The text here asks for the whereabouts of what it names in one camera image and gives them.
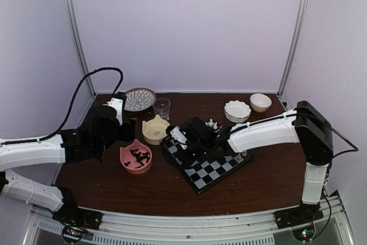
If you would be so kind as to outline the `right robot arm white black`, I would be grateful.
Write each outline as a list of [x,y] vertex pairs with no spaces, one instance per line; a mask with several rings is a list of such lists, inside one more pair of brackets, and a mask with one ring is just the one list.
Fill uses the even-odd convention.
[[178,143],[178,159],[185,167],[194,162],[235,157],[255,148],[300,143],[306,172],[302,204],[295,208],[294,218],[305,223],[315,215],[334,151],[330,122],[309,102],[300,101],[296,108],[277,116],[219,130],[195,116],[181,126],[167,127],[166,134]]

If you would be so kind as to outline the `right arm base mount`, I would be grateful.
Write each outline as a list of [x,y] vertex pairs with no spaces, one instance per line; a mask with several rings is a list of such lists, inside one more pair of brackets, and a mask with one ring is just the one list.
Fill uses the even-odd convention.
[[301,204],[297,207],[283,209],[274,212],[278,229],[310,224],[315,220],[323,218],[323,212],[319,204]]

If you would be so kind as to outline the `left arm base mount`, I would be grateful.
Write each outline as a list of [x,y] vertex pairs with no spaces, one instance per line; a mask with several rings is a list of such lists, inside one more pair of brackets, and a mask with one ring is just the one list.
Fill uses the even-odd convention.
[[98,230],[103,214],[99,211],[63,205],[58,211],[52,211],[52,218],[62,225],[77,226],[83,230]]

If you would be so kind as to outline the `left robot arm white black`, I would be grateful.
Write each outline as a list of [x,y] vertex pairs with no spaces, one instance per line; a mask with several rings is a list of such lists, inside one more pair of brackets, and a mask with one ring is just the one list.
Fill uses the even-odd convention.
[[96,158],[116,141],[135,139],[136,120],[123,120],[123,109],[102,105],[90,109],[76,129],[58,131],[50,138],[30,138],[25,142],[1,142],[1,196],[12,197],[58,212],[69,224],[79,223],[82,211],[70,190],[47,186],[14,171],[28,165],[70,164]]

